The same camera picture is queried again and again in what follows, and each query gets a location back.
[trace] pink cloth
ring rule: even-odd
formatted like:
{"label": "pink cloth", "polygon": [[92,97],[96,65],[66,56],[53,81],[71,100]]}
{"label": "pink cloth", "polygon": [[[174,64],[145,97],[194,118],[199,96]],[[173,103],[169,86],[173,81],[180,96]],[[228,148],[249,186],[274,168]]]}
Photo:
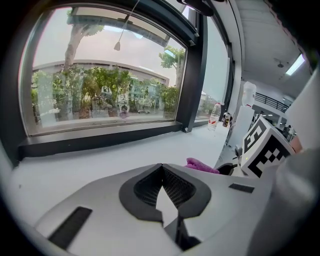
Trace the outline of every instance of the pink cloth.
{"label": "pink cloth", "polygon": [[220,174],[220,172],[216,169],[211,168],[210,166],[204,164],[203,162],[189,157],[186,159],[186,163],[187,165],[185,167],[191,168],[191,169],[195,169],[195,170],[199,170],[199,171],[203,171],[203,172],[207,172],[207,173],[212,173],[212,174]]}

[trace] window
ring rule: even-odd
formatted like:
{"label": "window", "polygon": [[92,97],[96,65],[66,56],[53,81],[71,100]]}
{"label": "window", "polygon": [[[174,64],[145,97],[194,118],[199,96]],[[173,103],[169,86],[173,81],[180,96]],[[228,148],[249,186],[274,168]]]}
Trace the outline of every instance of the window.
{"label": "window", "polygon": [[211,17],[208,21],[208,50],[203,88],[196,119],[208,119],[217,102],[223,103],[228,83],[229,58],[224,41]]}
{"label": "window", "polygon": [[30,80],[21,85],[27,132],[172,121],[185,59],[182,44],[134,16],[56,9],[41,31]]}

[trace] plastic bottle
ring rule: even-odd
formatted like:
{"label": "plastic bottle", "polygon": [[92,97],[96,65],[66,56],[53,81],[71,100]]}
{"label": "plastic bottle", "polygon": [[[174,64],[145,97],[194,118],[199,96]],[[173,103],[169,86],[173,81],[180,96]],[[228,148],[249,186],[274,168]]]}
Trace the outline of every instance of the plastic bottle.
{"label": "plastic bottle", "polygon": [[210,119],[208,123],[208,129],[210,131],[214,131],[216,129],[220,114],[221,114],[221,103],[218,102],[214,105],[210,115]]}

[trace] black slot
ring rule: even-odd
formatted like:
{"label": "black slot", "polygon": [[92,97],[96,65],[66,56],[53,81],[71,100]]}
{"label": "black slot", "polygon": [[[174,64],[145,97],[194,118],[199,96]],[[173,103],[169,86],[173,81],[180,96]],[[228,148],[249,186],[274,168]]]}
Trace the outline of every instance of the black slot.
{"label": "black slot", "polygon": [[246,185],[240,185],[240,184],[236,184],[236,183],[233,183],[229,186],[229,188],[231,189],[234,189],[234,190],[239,190],[239,191],[243,191],[243,192],[246,192],[246,193],[252,193],[254,191],[254,187],[252,186],[246,186]]}
{"label": "black slot", "polygon": [[91,212],[91,209],[77,207],[56,231],[50,235],[48,240],[61,249],[66,250],[85,224]]}

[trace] white ceiling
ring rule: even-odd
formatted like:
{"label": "white ceiling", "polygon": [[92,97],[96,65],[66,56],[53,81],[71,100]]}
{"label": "white ceiling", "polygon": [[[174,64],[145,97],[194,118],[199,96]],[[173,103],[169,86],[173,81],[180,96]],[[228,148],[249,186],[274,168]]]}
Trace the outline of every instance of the white ceiling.
{"label": "white ceiling", "polygon": [[[296,98],[311,76],[306,62],[292,76],[285,75],[300,55],[298,47],[263,0],[237,0],[236,4],[244,33],[243,79],[277,87]],[[278,67],[279,61],[284,67]]]}

